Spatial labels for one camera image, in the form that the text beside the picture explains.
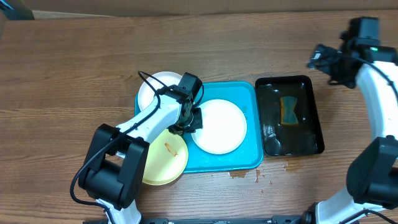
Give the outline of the white plate with brown smear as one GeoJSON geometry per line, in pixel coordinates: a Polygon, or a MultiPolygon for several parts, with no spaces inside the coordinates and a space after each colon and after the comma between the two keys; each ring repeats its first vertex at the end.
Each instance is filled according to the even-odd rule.
{"type": "Polygon", "coordinates": [[[192,139],[200,149],[210,154],[227,154],[241,145],[248,125],[235,104],[215,99],[202,103],[199,109],[203,127],[192,134],[192,139]]]}

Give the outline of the white plate with red smear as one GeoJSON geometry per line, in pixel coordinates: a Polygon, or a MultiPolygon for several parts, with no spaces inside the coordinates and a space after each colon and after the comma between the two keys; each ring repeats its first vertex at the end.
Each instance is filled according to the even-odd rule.
{"type": "MultiPolygon", "coordinates": [[[[182,76],[175,72],[157,72],[152,76],[157,78],[166,86],[178,85],[180,80],[182,79],[182,76]]],[[[151,77],[147,77],[147,81],[155,88],[155,90],[158,90],[163,87],[162,84],[160,84],[158,81],[154,80],[151,77]]],[[[150,86],[146,82],[144,82],[141,85],[137,94],[137,104],[139,109],[141,111],[144,110],[152,103],[154,98],[155,98],[154,91],[150,88],[150,86]]]]}

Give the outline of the green yellow sponge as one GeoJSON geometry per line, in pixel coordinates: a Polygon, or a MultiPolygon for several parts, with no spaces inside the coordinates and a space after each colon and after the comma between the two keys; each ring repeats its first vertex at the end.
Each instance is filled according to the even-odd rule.
{"type": "Polygon", "coordinates": [[[297,98],[294,96],[283,96],[280,98],[280,124],[296,125],[299,123],[295,114],[297,98]]]}

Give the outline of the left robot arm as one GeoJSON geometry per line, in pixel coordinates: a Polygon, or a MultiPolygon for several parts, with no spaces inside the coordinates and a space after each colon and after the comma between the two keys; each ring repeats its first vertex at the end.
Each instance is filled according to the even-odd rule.
{"type": "Polygon", "coordinates": [[[183,136],[201,129],[197,94],[202,81],[184,73],[176,85],[154,90],[152,103],[116,127],[102,124],[91,141],[85,161],[70,185],[79,204],[103,209],[107,223],[143,223],[135,206],[150,144],[165,130],[183,136]]]}

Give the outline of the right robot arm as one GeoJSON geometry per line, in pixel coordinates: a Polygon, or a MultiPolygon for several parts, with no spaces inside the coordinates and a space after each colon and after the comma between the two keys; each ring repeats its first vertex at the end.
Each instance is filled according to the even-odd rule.
{"type": "Polygon", "coordinates": [[[351,163],[345,187],[328,200],[314,203],[301,223],[358,223],[397,208],[397,50],[379,41],[379,19],[351,19],[338,49],[319,44],[308,68],[330,76],[329,85],[358,87],[371,126],[369,146],[351,163]]]}

